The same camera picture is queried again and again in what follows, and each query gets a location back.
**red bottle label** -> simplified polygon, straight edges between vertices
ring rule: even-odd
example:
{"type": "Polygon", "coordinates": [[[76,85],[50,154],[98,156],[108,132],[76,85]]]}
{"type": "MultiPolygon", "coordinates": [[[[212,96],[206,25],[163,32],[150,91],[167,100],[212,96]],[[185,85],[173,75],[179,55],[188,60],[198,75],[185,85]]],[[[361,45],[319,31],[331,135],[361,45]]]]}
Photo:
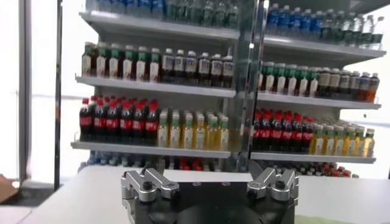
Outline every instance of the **red bottle label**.
{"type": "Polygon", "coordinates": [[[133,128],[133,121],[132,120],[124,120],[121,119],[121,129],[132,129],[133,128]]]}
{"type": "Polygon", "coordinates": [[[133,121],[133,129],[134,130],[144,130],[145,129],[145,122],[133,121]]]}
{"type": "Polygon", "coordinates": [[[107,125],[107,128],[118,128],[119,120],[109,118],[106,121],[106,125],[107,125]]]}
{"type": "Polygon", "coordinates": [[[103,117],[96,117],[94,119],[93,125],[95,127],[104,128],[105,127],[105,118],[103,118],[103,117]]]}
{"type": "Polygon", "coordinates": [[[155,131],[157,130],[158,123],[157,122],[147,122],[145,125],[145,129],[147,131],[155,131]]]}
{"type": "Polygon", "coordinates": [[[80,117],[80,126],[90,126],[92,124],[92,117],[80,117]]]}

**water bottle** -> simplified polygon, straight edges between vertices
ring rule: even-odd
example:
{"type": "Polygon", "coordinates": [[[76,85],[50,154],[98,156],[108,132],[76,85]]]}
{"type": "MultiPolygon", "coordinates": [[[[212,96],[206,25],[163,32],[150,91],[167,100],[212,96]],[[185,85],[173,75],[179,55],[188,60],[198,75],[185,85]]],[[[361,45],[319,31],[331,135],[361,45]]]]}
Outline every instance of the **water bottle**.
{"type": "Polygon", "coordinates": [[[310,23],[311,23],[311,9],[306,9],[305,12],[302,14],[302,17],[300,19],[300,26],[299,26],[299,36],[303,39],[309,39],[310,38],[310,23]]]}
{"type": "Polygon", "coordinates": [[[125,12],[125,1],[126,0],[113,0],[111,4],[111,12],[124,14],[125,12]]]}
{"type": "Polygon", "coordinates": [[[293,12],[291,12],[288,22],[289,36],[298,37],[299,36],[299,26],[300,26],[300,7],[296,7],[293,12]]]}
{"type": "Polygon", "coordinates": [[[276,34],[276,29],[278,26],[278,17],[279,17],[279,5],[277,3],[273,4],[269,10],[267,17],[267,28],[266,33],[276,34]]]}
{"type": "Polygon", "coordinates": [[[383,37],[383,32],[385,31],[385,18],[383,16],[378,18],[378,22],[374,26],[374,31],[372,32],[371,45],[370,48],[374,50],[381,49],[381,42],[383,37]]]}
{"type": "Polygon", "coordinates": [[[310,22],[310,39],[319,39],[321,34],[322,20],[322,11],[317,11],[315,15],[312,15],[310,22]]]}
{"type": "Polygon", "coordinates": [[[288,33],[288,22],[289,22],[289,15],[290,15],[290,6],[285,5],[282,9],[279,11],[279,18],[277,23],[277,30],[276,34],[280,36],[286,36],[288,33]]]}

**juice bottle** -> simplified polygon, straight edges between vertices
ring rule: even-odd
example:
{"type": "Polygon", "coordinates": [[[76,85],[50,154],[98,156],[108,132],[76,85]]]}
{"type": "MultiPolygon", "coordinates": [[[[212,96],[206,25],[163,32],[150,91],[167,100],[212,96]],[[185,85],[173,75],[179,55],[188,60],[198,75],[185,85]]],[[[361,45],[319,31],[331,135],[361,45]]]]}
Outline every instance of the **juice bottle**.
{"type": "Polygon", "coordinates": [[[373,73],[370,79],[369,89],[366,96],[366,101],[369,103],[373,103],[375,99],[375,95],[377,93],[379,86],[378,73],[373,73]]]}
{"type": "Polygon", "coordinates": [[[335,125],[335,143],[333,144],[332,155],[342,156],[344,145],[344,127],[335,125]]]}
{"type": "Polygon", "coordinates": [[[368,128],[364,139],[363,157],[372,157],[374,154],[374,129],[368,128]]]}
{"type": "Polygon", "coordinates": [[[322,146],[321,155],[332,155],[333,146],[335,144],[335,128],[331,125],[325,126],[324,144],[322,146]]]}

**bottle label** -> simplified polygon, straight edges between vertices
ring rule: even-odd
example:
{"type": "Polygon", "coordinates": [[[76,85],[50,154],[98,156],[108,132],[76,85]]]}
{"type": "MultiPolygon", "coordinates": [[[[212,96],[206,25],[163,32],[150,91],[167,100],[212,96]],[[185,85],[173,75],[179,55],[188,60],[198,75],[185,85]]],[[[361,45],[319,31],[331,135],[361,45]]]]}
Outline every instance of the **bottle label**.
{"type": "Polygon", "coordinates": [[[121,119],[121,129],[130,130],[133,128],[133,120],[121,119]]]}
{"type": "Polygon", "coordinates": [[[147,131],[156,131],[158,127],[158,122],[146,122],[145,129],[147,131]]]}
{"type": "Polygon", "coordinates": [[[221,61],[212,61],[211,62],[211,74],[212,75],[221,75],[222,74],[222,62],[221,61]]]}
{"type": "Polygon", "coordinates": [[[277,87],[277,93],[283,93],[285,90],[285,83],[286,78],[284,76],[281,76],[278,78],[278,87],[277,87]]]}
{"type": "Polygon", "coordinates": [[[105,57],[98,56],[96,59],[96,73],[100,78],[105,76],[105,57]]]}
{"type": "Polygon", "coordinates": [[[144,130],[145,129],[145,122],[143,121],[133,121],[133,129],[134,130],[144,130]]]}
{"type": "Polygon", "coordinates": [[[104,128],[105,127],[105,118],[103,117],[96,117],[93,121],[93,125],[95,127],[104,128]]]}
{"type": "Polygon", "coordinates": [[[208,74],[210,72],[210,61],[207,59],[199,60],[199,73],[208,74]]]}
{"type": "Polygon", "coordinates": [[[118,59],[110,58],[110,78],[118,78],[118,59]]]}
{"type": "Polygon", "coordinates": [[[118,125],[119,125],[119,120],[117,119],[108,118],[106,121],[107,128],[115,129],[118,128],[118,125]]]}
{"type": "Polygon", "coordinates": [[[145,76],[145,61],[137,61],[136,76],[137,81],[143,81],[145,76]]]}
{"type": "Polygon", "coordinates": [[[316,96],[317,88],[318,88],[318,81],[314,79],[310,82],[310,90],[309,90],[310,97],[316,96]]]}
{"type": "Polygon", "coordinates": [[[151,82],[158,82],[158,63],[151,63],[151,82]]]}
{"type": "Polygon", "coordinates": [[[82,76],[89,76],[91,75],[91,57],[89,55],[83,55],[82,62],[81,62],[81,75],[82,76]]]}
{"type": "Polygon", "coordinates": [[[132,66],[133,62],[125,59],[123,61],[123,78],[124,79],[130,79],[131,73],[132,73],[132,66]]]}
{"type": "Polygon", "coordinates": [[[185,71],[186,72],[196,72],[196,59],[187,58],[185,62],[185,71]]]}
{"type": "Polygon", "coordinates": [[[164,55],[163,57],[163,69],[164,70],[173,70],[173,56],[172,55],[164,55]]]}
{"type": "Polygon", "coordinates": [[[307,79],[302,79],[299,85],[299,96],[305,96],[307,89],[307,79]]]}
{"type": "Polygon", "coordinates": [[[92,124],[92,117],[80,117],[80,126],[90,126],[92,124]]]}
{"type": "Polygon", "coordinates": [[[233,76],[233,62],[224,62],[224,76],[233,76]]]}
{"type": "Polygon", "coordinates": [[[297,79],[296,78],[290,78],[288,80],[288,89],[287,89],[287,95],[293,96],[295,91],[295,86],[297,85],[297,79]]]}
{"type": "Polygon", "coordinates": [[[157,133],[158,138],[158,146],[159,147],[167,147],[166,143],[166,137],[167,137],[167,131],[166,128],[160,128],[157,133]]]}

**yellow juice bottle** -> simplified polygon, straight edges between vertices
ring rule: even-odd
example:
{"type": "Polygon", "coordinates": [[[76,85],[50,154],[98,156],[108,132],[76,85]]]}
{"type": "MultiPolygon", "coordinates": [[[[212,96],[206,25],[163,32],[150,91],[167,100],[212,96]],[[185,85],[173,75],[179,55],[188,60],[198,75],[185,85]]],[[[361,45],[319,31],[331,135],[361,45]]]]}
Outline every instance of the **yellow juice bottle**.
{"type": "Polygon", "coordinates": [[[356,128],[355,148],[353,149],[354,156],[363,156],[364,148],[364,127],[356,128]]]}
{"type": "Polygon", "coordinates": [[[325,126],[324,145],[322,146],[321,155],[331,155],[335,142],[335,131],[331,125],[325,126]]]}
{"type": "Polygon", "coordinates": [[[368,128],[364,139],[363,157],[372,157],[374,154],[374,129],[368,128]]]}

